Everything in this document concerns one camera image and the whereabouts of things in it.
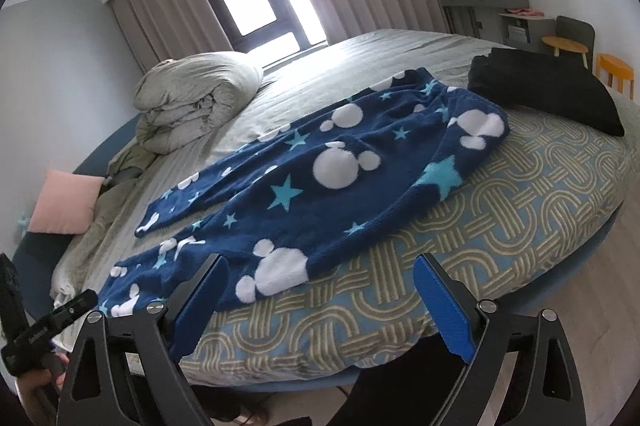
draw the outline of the wooden stool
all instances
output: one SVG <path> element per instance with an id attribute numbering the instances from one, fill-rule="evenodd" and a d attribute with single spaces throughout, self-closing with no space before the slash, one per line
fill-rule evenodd
<path id="1" fill-rule="evenodd" d="M 609 73 L 607 85 L 610 87 L 613 87 L 614 77 L 618 80 L 618 92 L 620 92 L 620 94 L 625 91 L 625 81 L 631 82 L 631 92 L 629 96 L 631 99 L 634 98 L 636 80 L 635 71 L 631 66 L 611 54 L 598 54 L 596 57 L 596 76 L 598 78 L 600 77 L 600 69 L 605 69 Z"/>
<path id="2" fill-rule="evenodd" d="M 582 62 L 584 63 L 584 68 L 587 70 L 589 69 L 589 63 L 587 61 L 587 54 L 589 53 L 589 49 L 586 45 L 558 36 L 545 36 L 542 38 L 542 41 L 546 45 L 554 48 L 554 56 L 556 58 L 560 56 L 561 50 L 582 54 Z"/>

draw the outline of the mattress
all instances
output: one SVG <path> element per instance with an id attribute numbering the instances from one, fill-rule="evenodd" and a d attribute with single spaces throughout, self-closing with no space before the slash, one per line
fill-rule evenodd
<path id="1" fill-rule="evenodd" d="M 400 70 L 424 66 L 444 83 L 466 86 L 473 56 L 494 46 L 456 35 L 381 30 L 271 74 L 228 125 L 145 172 L 92 260 L 84 288 L 99 290 L 113 263 L 194 220 L 144 239 L 133 235 L 147 204 L 177 181 Z M 435 332 L 412 283 L 414 259 L 424 252 L 478 298 L 500 297 L 548 271 L 603 225 L 638 171 L 638 109 L 612 96 L 624 138 L 547 114 L 508 112 L 511 135 L 449 199 L 319 279 L 215 314 L 196 351 L 181 362 L 186 377 L 221 386 L 313 379 L 400 356 Z M 70 349 L 78 330 L 79 324 L 67 329 L 59 342 Z M 130 362 L 140 370 L 135 358 Z"/>

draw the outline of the cabinet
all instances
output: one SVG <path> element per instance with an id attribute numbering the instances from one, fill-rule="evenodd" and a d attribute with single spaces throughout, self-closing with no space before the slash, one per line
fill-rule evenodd
<path id="1" fill-rule="evenodd" d="M 529 0 L 439 0 L 449 25 L 456 34 L 480 39 L 480 29 L 475 8 L 495 9 L 495 13 L 505 9 L 529 7 Z"/>
<path id="2" fill-rule="evenodd" d="M 547 16 L 522 16 L 500 13 L 502 42 L 509 47 L 541 54 L 552 54 L 553 49 L 542 43 L 545 36 L 556 35 L 556 19 Z"/>

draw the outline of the floor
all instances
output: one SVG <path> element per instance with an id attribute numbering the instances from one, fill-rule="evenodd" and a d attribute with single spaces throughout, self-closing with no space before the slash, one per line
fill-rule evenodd
<path id="1" fill-rule="evenodd" d="M 609 426 L 640 379 L 640 183 L 584 269 L 541 306 L 562 321 L 580 375 L 588 426 Z M 514 359 L 506 362 L 480 426 L 493 426 Z M 345 401 L 338 388 L 279 393 L 270 425 L 311 416 L 324 426 Z"/>

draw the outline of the blue gripper pad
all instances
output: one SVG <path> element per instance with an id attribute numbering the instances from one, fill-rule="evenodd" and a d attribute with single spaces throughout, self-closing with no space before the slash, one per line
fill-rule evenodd
<path id="1" fill-rule="evenodd" d="M 476 353 L 471 324 L 447 286 L 421 255 L 414 263 L 414 284 L 449 352 L 470 364 Z"/>
<path id="2" fill-rule="evenodd" d="M 180 361 L 196 349 L 204 329 L 216 311 L 228 280 L 229 264 L 225 258 L 219 256 L 174 321 L 174 340 L 169 347 L 169 357 L 173 361 Z"/>

